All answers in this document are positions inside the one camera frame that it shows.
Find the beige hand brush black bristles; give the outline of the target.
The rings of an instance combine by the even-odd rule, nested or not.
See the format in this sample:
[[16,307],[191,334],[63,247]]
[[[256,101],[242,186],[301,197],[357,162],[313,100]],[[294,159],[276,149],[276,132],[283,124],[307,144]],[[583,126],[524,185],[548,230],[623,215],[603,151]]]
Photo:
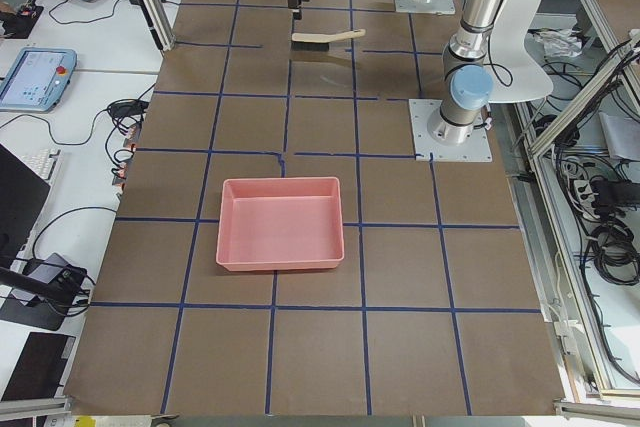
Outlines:
[[291,49],[294,51],[326,52],[334,42],[357,39],[366,35],[365,29],[356,29],[333,34],[321,33],[293,33],[291,35]]

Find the pink plastic bin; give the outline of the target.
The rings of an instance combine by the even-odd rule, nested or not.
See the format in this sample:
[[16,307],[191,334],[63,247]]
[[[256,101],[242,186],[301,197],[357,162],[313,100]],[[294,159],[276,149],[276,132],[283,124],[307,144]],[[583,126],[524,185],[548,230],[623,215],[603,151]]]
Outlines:
[[338,178],[224,181],[219,265],[231,272],[333,269],[344,256]]

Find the black power adapter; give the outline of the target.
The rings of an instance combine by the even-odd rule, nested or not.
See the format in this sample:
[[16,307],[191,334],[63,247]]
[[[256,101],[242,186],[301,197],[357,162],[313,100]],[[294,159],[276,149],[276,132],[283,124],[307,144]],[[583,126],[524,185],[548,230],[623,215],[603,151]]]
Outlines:
[[112,119],[143,115],[149,103],[140,99],[120,99],[107,106],[107,112]]

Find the blue teach pendant near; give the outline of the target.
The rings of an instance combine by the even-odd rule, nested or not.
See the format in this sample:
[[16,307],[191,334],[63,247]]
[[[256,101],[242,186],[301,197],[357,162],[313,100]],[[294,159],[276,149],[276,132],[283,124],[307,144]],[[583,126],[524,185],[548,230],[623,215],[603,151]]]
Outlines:
[[25,47],[1,82],[1,110],[44,113],[60,101],[77,65],[71,49]]

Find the black laptop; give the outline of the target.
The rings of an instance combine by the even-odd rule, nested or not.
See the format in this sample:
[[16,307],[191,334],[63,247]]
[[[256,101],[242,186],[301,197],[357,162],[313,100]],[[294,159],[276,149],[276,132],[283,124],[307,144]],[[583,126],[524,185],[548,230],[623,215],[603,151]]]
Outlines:
[[50,191],[49,184],[1,146],[1,266],[22,250]]

